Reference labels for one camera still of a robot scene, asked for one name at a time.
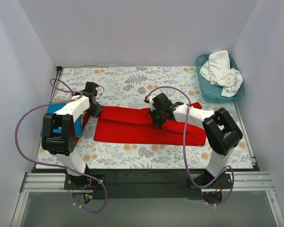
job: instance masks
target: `teal basket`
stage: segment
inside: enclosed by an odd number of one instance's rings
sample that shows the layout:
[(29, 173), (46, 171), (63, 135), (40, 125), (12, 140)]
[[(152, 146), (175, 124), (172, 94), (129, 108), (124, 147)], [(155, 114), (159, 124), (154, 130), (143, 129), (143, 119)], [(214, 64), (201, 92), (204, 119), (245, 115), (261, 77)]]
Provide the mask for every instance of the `teal basket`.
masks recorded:
[[(202, 94), (203, 99), (209, 103), (232, 103), (232, 102), (240, 100), (245, 94), (245, 88), (244, 88), (243, 83), (241, 84), (235, 96), (223, 97), (221, 96), (222, 87), (217, 86), (217, 85), (211, 85), (208, 80), (202, 77), (202, 75), (200, 74), (200, 70), (202, 66), (205, 64), (205, 62), (208, 61), (208, 57), (209, 57), (209, 54), (203, 54), (197, 57), (197, 59), (195, 60), (195, 66), (197, 69), (197, 74), (198, 74), (198, 79), (199, 79), (199, 84), (200, 84), (200, 89), (201, 89), (201, 94)], [(229, 60), (230, 60), (231, 68), (238, 70), (235, 61), (231, 57), (229, 57)]]

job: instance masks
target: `white wall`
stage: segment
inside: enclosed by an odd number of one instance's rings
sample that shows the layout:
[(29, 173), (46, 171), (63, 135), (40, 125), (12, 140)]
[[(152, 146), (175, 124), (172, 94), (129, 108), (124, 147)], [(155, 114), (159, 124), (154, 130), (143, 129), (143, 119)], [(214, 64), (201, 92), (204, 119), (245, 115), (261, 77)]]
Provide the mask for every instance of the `white wall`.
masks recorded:
[(231, 53), (244, 77), (242, 117), (284, 215), (284, 0), (259, 0)]
[[(30, 108), (48, 102), (55, 67), (17, 0), (0, 0), (0, 227), (10, 225), (25, 171), (14, 143), (15, 126)], [(36, 157), (42, 115), (33, 113), (20, 129), (20, 145)]]
[(56, 66), (194, 65), (231, 50), (257, 0), (19, 0)]

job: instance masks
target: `crumpled white fabric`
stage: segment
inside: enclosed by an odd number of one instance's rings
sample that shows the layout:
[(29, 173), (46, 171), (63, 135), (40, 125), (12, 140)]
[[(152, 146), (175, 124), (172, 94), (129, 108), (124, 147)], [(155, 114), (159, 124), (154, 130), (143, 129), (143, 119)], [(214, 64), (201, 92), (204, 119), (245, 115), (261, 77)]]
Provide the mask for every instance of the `crumpled white fabric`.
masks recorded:
[(200, 70), (201, 75), (211, 85), (222, 88), (223, 97), (233, 97), (240, 88), (243, 77), (238, 70), (230, 69), (230, 61), (227, 51), (218, 51), (208, 57), (208, 61)]

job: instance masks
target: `table surface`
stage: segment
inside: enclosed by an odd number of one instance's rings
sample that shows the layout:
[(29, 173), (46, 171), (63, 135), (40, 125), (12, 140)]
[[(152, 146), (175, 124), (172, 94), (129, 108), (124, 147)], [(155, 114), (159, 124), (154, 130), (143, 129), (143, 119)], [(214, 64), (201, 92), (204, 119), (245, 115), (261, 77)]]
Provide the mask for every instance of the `table surface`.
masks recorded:
[[(104, 68), (65, 68), (61, 79), (73, 90), (82, 90), (88, 81), (96, 82), (100, 88), (98, 100), (102, 105), (130, 108), (146, 108), (144, 97), (159, 86), (173, 86), (189, 95), (191, 102), (199, 102), (205, 110), (218, 110), (223, 107), (229, 111), (242, 129), (234, 103), (212, 104), (203, 100), (195, 67), (104, 67)], [(67, 89), (63, 84), (59, 88)], [(179, 92), (164, 88), (154, 94), (164, 92), (172, 102), (187, 103)], [(70, 99), (68, 93), (58, 91), (55, 102)], [(89, 168), (185, 168), (183, 146), (160, 144), (122, 144), (94, 141), (97, 119), (90, 118), (75, 151), (88, 164)], [(186, 155), (190, 168), (205, 168), (211, 156), (211, 147), (187, 146)], [(245, 136), (231, 154), (228, 164), (233, 168), (250, 169), (250, 150)], [(58, 159), (39, 147), (37, 161), (60, 164)], [(53, 168), (37, 165), (36, 168)]]

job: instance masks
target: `red towel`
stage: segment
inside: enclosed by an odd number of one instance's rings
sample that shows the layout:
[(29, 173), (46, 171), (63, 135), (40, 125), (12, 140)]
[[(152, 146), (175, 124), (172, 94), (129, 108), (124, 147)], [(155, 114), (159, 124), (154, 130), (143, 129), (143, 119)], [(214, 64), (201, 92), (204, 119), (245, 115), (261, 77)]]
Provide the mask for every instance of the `red towel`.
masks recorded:
[[(201, 107), (199, 103), (192, 105), (195, 108)], [(148, 110), (149, 108), (104, 106), (98, 118), (94, 140), (113, 143), (182, 145), (184, 123), (167, 121), (162, 128), (156, 128), (152, 125)], [(204, 130), (193, 125), (187, 126), (186, 145), (204, 145), (205, 139)]]

